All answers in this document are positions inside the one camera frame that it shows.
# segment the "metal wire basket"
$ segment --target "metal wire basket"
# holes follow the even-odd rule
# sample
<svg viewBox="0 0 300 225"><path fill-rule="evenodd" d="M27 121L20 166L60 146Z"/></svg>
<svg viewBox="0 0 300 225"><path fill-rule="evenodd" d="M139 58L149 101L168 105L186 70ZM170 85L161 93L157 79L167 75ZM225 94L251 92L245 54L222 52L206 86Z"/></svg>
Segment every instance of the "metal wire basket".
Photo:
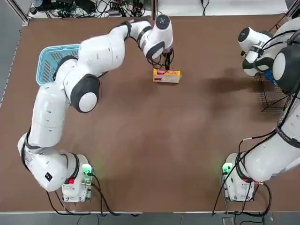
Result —
<svg viewBox="0 0 300 225"><path fill-rule="evenodd" d="M262 103L262 112L281 112L287 95L268 81L264 74L257 74L256 79L260 85L259 100Z"/></svg>

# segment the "blue basket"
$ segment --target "blue basket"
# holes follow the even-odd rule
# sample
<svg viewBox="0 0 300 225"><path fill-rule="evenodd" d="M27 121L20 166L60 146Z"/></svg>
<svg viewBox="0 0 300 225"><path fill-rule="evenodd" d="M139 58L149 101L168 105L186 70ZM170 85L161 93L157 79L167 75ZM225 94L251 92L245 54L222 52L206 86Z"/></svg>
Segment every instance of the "blue basket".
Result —
<svg viewBox="0 0 300 225"><path fill-rule="evenodd" d="M80 44L57 45L44 48L38 58L37 83L41 86L45 83L53 82L53 74L60 60L67 55L78 58L79 46Z"/></svg>

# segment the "cable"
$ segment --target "cable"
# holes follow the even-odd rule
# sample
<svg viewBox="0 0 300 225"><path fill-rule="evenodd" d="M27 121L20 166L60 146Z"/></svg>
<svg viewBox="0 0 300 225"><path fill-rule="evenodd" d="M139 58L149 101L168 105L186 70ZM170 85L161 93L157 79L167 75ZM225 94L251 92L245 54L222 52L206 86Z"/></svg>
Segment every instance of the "cable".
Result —
<svg viewBox="0 0 300 225"><path fill-rule="evenodd" d="M280 34L277 34L277 35L273 36L270 40L268 40L266 43L263 44L263 46L262 46L262 48L261 48L261 50L260 50L260 52L259 52L259 55L261 55L261 54L263 53L263 51L265 50L264 47L265 47L270 41L272 41L272 40L274 40L274 39L276 39L276 38L278 38L278 37L280 37L280 36L283 36L283 35L285 35L285 34L288 34L288 33L294 33L294 32L296 32L296 31L297 31L297 30L287 30L287 31L285 31L285 32L282 32L282 33L280 33Z"/></svg>
<svg viewBox="0 0 300 225"><path fill-rule="evenodd" d="M202 5L202 8L203 8L202 16L205 16L205 14L206 14L206 7L207 7L208 4L210 3L210 0L208 0L206 6L204 6L203 0L200 0L200 2L201 2L201 5Z"/></svg>
<svg viewBox="0 0 300 225"><path fill-rule="evenodd" d="M50 195L49 195L49 192L47 192L47 196L48 196L48 199L49 199L49 203L52 207L52 209L59 215L62 215L62 216L85 216L85 215L91 215L91 213L72 213L72 212L68 212L68 213L60 213L56 210L56 208L53 206L52 204L52 201L51 201L51 198L50 198Z"/></svg>
<svg viewBox="0 0 300 225"><path fill-rule="evenodd" d="M248 192L246 194L245 201L243 203L243 208L242 208L241 214L244 212L244 209L245 209L245 206L246 206L246 201L247 201L247 198L249 196L250 189L251 189L251 184L249 184Z"/></svg>
<svg viewBox="0 0 300 225"><path fill-rule="evenodd" d="M271 31L274 27L276 27L279 23L280 23L280 21L282 21L283 20L283 18L285 18L291 11L292 11L292 9L294 9L295 7L296 7L296 4L298 4L297 5L297 7L300 5L300 1L295 1L293 4L292 4L292 6L290 7L290 9L286 12L286 14L284 14L284 16L269 30L269 31Z"/></svg>
<svg viewBox="0 0 300 225"><path fill-rule="evenodd" d="M99 190L101 191L101 186L100 186L100 182L99 182L98 178L94 174L92 176L96 179L96 181L98 183ZM103 211L102 211L102 198L101 198L101 215L104 216Z"/></svg>
<svg viewBox="0 0 300 225"><path fill-rule="evenodd" d="M121 215L120 213L114 213L114 212L109 208L109 206L108 206L108 204L107 204L107 201L106 201L105 197L103 196L101 190L100 190L94 183L92 183L92 186L93 186L93 187L99 192L99 194L101 195L101 198L103 199L104 204L105 204L107 210L109 211L109 213L110 213L111 215L113 215L113 216L119 216L119 215Z"/></svg>
<svg viewBox="0 0 300 225"><path fill-rule="evenodd" d="M94 174L92 174L92 176L95 177L95 179L96 179L96 181L97 181L97 183L98 183L98 185L99 185L99 187L97 187L94 183L92 183L92 187L94 187L94 188L99 192L99 194L101 195L101 198L103 199L104 204L105 204L107 210L109 211L109 213L112 214L113 216L119 216L119 215L121 215L121 214L119 214L119 213L114 213L114 212L109 208L108 203L107 203L107 201L106 201L104 195L102 194L99 179L98 179L97 176L94 175Z"/></svg>
<svg viewBox="0 0 300 225"><path fill-rule="evenodd" d="M244 220L242 222L240 222L240 225L242 225L243 223L248 222L248 223L254 223L254 224L264 224L264 217L262 217L262 220L260 222L256 222L256 221L249 221L249 220Z"/></svg>
<svg viewBox="0 0 300 225"><path fill-rule="evenodd" d="M95 214L97 216L97 220L98 220L98 225L100 224L100 220L99 220L99 216L98 214ZM79 217L79 219L77 220L77 223L76 225L79 225L79 221L81 220L81 218L83 217L84 215L82 215L81 217Z"/></svg>

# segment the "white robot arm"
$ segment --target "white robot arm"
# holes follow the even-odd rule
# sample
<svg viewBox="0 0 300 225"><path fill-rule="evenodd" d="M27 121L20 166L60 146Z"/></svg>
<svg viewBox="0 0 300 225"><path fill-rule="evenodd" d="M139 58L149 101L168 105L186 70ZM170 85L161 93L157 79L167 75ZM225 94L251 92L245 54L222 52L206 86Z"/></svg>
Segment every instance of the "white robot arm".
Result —
<svg viewBox="0 0 300 225"><path fill-rule="evenodd" d="M300 18L283 24L274 36L245 28L239 35L239 44L246 54L243 69L249 76L265 73L287 94L298 94L296 88L300 77ZM300 100L295 99L286 108L291 109L283 117L272 136L249 152L238 156L232 153L223 166L226 177L236 166L225 183L226 197L230 201L252 198L253 181L266 181L278 176L300 163Z"/></svg>
<svg viewBox="0 0 300 225"><path fill-rule="evenodd" d="M63 58L55 81L41 86L37 93L30 130L19 140L18 149L23 164L39 184L47 191L62 187L65 201L85 200L82 166L88 160L52 147L60 141L69 105L80 113L94 109L99 98L98 77L122 64L128 37L137 41L148 60L173 51L172 24L167 16L158 16L153 29L146 20L131 20L106 35L83 41L78 59Z"/></svg>

